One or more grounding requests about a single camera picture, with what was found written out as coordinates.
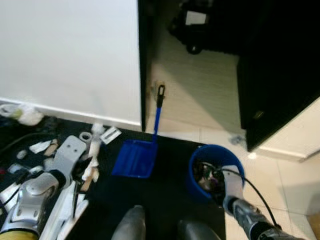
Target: white baseboard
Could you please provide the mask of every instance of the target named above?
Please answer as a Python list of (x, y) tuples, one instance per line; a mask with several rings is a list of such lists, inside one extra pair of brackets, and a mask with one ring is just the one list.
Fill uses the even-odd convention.
[(60, 119), (71, 120), (76, 122), (83, 122), (88, 124), (102, 123), (107, 126), (114, 126), (116, 128), (128, 129), (133, 131), (141, 131), (141, 123), (134, 121), (127, 121), (123, 119), (90, 114), (79, 111), (71, 111), (57, 107), (50, 107), (40, 104), (33, 104), (18, 100), (11, 100), (0, 97), (0, 104), (30, 104), (34, 106), (39, 112), (47, 116), (54, 116)]
[(287, 160), (296, 163), (301, 163), (305, 161), (308, 157), (296, 152), (284, 151), (280, 149), (274, 149), (263, 146), (258, 147), (254, 152), (258, 155), (266, 156), (269, 158)]

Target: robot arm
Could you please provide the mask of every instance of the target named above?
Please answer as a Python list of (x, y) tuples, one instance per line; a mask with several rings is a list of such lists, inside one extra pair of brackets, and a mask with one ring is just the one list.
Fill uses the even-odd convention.
[(51, 168), (21, 185), (17, 203), (2, 226), (0, 240), (18, 239), (20, 235), (26, 239), (40, 236), (48, 200), (71, 184), (74, 167), (86, 148), (80, 139), (69, 136), (57, 150)]
[[(236, 166), (222, 168), (239, 172)], [(224, 210), (243, 228), (249, 240), (303, 240), (283, 232), (272, 225), (261, 211), (244, 200), (243, 180), (240, 176), (223, 171), (225, 182)]]

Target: dustpan handle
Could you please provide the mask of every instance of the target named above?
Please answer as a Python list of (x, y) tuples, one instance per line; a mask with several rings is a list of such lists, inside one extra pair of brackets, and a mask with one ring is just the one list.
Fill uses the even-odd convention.
[(159, 119), (160, 119), (162, 103), (165, 97), (165, 89), (166, 89), (165, 85), (160, 85), (158, 88), (158, 94), (156, 99), (156, 115), (155, 115), (155, 122), (154, 122), (154, 133), (152, 136), (152, 141), (154, 143), (157, 141)]

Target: blue bucket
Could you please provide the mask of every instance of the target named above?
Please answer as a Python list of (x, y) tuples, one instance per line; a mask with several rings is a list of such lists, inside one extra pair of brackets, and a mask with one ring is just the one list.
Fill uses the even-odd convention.
[(244, 168), (240, 160), (230, 150), (219, 145), (204, 145), (198, 148), (191, 156), (186, 178), (186, 187), (189, 193), (200, 202), (208, 202), (212, 199), (211, 195), (204, 191), (195, 181), (193, 175), (194, 161), (200, 159), (214, 166), (237, 166), (239, 173), (245, 177)]

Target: yellow sleeve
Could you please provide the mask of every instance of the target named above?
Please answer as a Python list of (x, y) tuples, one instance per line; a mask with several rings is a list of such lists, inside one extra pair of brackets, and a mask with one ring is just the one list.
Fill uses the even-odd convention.
[(38, 236), (27, 231), (8, 231), (0, 234), (0, 240), (37, 240)]

